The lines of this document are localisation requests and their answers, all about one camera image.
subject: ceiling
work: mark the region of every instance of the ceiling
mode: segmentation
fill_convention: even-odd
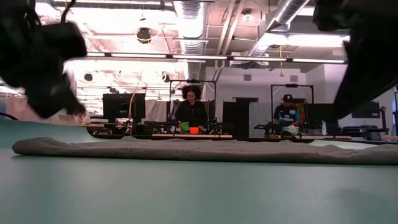
[[[215,54],[217,51],[230,1],[217,0],[207,4],[206,54]],[[37,0],[37,2],[36,11],[44,24],[59,22],[65,0]],[[173,11],[171,2],[166,2],[167,8],[163,11],[133,9],[136,6],[127,0],[78,0],[77,2],[79,4],[71,9],[67,19],[78,24],[89,52],[181,53],[177,15]],[[251,19],[245,20],[242,14],[233,14],[239,19],[235,29],[229,27],[228,31],[233,32],[233,39],[226,46],[227,54],[246,52],[254,46],[259,38],[259,30],[264,25],[262,18],[276,9],[277,2],[278,0],[243,2],[243,9],[246,12],[250,11],[250,16],[247,17]],[[290,35],[288,41],[280,47],[268,48],[266,54],[273,57],[343,59],[341,40],[346,34],[325,35],[317,31],[312,23],[312,13],[313,2],[310,1],[292,21],[287,33]],[[140,27],[150,28],[152,40],[149,44],[137,41],[136,34]],[[102,93],[109,93],[109,87],[117,87],[121,92],[133,92],[137,86],[141,91],[145,91],[142,88],[146,87],[147,96],[165,98],[169,94],[169,83],[165,83],[162,78],[164,75],[169,75],[171,79],[185,79],[186,66],[186,62],[82,60],[73,61],[65,67],[73,71],[76,76],[80,99],[84,100],[92,111],[100,111],[101,102],[98,99]],[[214,63],[206,62],[206,66],[214,67]],[[315,66],[317,65],[285,63],[284,68],[299,68],[302,72],[307,72]],[[280,68],[280,63],[270,63],[269,68],[273,67]],[[91,74],[93,81],[86,81],[85,74]],[[180,92],[177,90],[175,97],[178,96]]]

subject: folded cloth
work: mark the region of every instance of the folded cloth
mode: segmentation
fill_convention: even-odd
[[[68,144],[52,138],[26,139],[12,146],[27,156],[161,159],[176,161],[283,162],[314,164],[398,165],[398,146],[385,144],[367,149],[311,146],[290,141],[244,142],[181,139],[122,140]]]

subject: robot workstation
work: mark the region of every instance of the robot workstation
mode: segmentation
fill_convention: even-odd
[[[396,224],[397,28],[392,0],[1,0],[1,223]]]

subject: woman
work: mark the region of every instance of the woman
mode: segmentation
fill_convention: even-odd
[[[189,127],[199,127],[204,130],[207,112],[205,105],[200,101],[200,97],[200,86],[190,85],[182,88],[182,98],[185,101],[181,102],[175,112],[175,119],[178,121],[180,128],[182,128],[183,123],[188,123]]]

